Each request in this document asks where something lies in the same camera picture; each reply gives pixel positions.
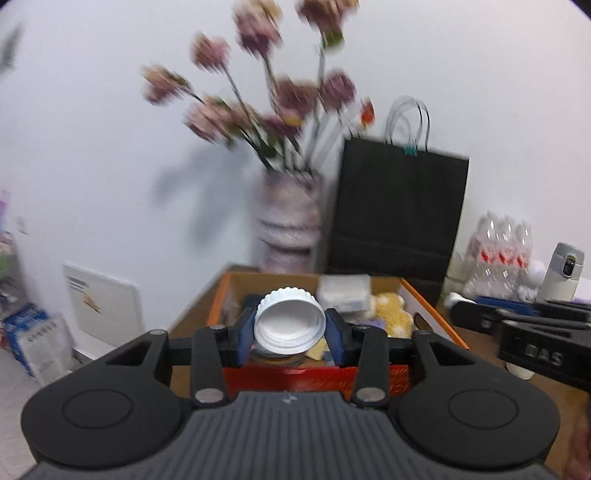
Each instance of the artificial flower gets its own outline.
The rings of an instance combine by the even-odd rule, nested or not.
[[[278,138],[295,138],[300,134],[299,127],[285,123],[283,117],[277,113],[263,116],[261,125],[267,133]]]
[[[154,105],[164,103],[173,96],[180,97],[182,88],[189,85],[181,76],[160,66],[144,67],[144,78],[148,81],[144,97]]]
[[[374,106],[369,98],[361,104],[361,116],[359,119],[361,120],[363,128],[367,128],[367,126],[371,125],[375,120]]]
[[[206,70],[223,70],[228,60],[230,46],[223,38],[210,40],[198,34],[193,43],[193,63]]]
[[[244,13],[251,13],[254,15],[264,14],[269,17],[273,23],[277,24],[283,13],[281,8],[273,0],[248,0],[240,3],[234,8],[235,15],[241,15]]]
[[[326,111],[340,110],[355,100],[355,85],[342,70],[330,72],[320,85],[320,101]]]
[[[322,33],[340,32],[347,13],[357,10],[358,0],[301,0],[298,15]]]
[[[257,112],[251,105],[246,104],[244,106],[240,102],[234,102],[228,105],[232,114],[232,120],[235,125],[243,129],[250,129],[252,127],[252,121],[257,121],[261,117],[261,114]]]
[[[191,108],[185,124],[198,136],[213,142],[218,134],[230,138],[233,124],[232,111],[225,103],[208,97],[205,103],[196,103]]]
[[[312,83],[294,83],[290,79],[279,80],[275,87],[275,109],[296,111],[305,118],[314,109],[317,88]]]
[[[277,25],[267,14],[242,11],[235,15],[240,45],[254,56],[266,57],[273,45],[281,44]]]

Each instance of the white bottle cap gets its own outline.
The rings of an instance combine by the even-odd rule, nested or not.
[[[318,343],[325,328],[324,310],[300,288],[274,290],[256,310],[255,339],[273,353],[303,353]]]

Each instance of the bag handle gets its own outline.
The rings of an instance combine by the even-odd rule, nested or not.
[[[408,119],[404,115],[404,112],[413,108],[418,109],[418,113],[420,116],[420,123],[418,126],[417,135],[414,138],[414,146],[418,147],[418,142],[421,139],[423,133],[423,111],[427,117],[427,129],[425,133],[425,151],[428,151],[428,142],[429,142],[429,135],[431,133],[431,117],[429,115],[429,110],[427,109],[427,105],[422,100],[417,100],[410,95],[403,95],[402,97],[397,98],[392,103],[390,107],[390,111],[388,112],[388,119],[386,120],[386,126],[384,128],[384,137],[386,141],[393,143],[393,136],[394,136],[394,129],[396,124],[400,118],[402,118],[405,123],[407,124],[407,129],[410,131],[410,124]]]

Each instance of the plastic container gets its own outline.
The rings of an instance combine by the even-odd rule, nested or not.
[[[324,309],[340,314],[366,312],[371,306],[369,275],[322,275],[318,279],[316,298]]]

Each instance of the metal screw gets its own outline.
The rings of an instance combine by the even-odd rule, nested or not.
[[[202,388],[195,393],[199,403],[217,403],[223,400],[223,392],[218,388]]]
[[[359,390],[357,390],[357,393],[355,395],[359,400],[367,403],[382,401],[386,398],[386,393],[378,387],[360,388]]]

